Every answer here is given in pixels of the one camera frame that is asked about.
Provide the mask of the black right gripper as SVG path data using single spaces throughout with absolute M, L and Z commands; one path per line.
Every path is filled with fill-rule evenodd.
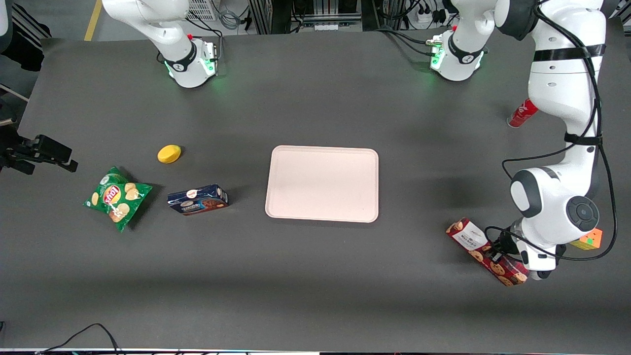
M 1 169 L 33 175 L 36 163 L 55 165 L 70 173 L 75 173 L 78 166 L 71 160 L 71 149 L 48 136 L 38 135 L 33 140 L 18 134 L 1 137 Z

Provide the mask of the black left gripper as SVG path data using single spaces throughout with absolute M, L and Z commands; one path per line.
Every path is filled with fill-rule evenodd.
M 503 263 L 505 254 L 511 257 L 520 258 L 521 254 L 514 239 L 514 228 L 486 228 L 486 238 L 491 248 L 486 251 L 486 257 L 493 263 Z

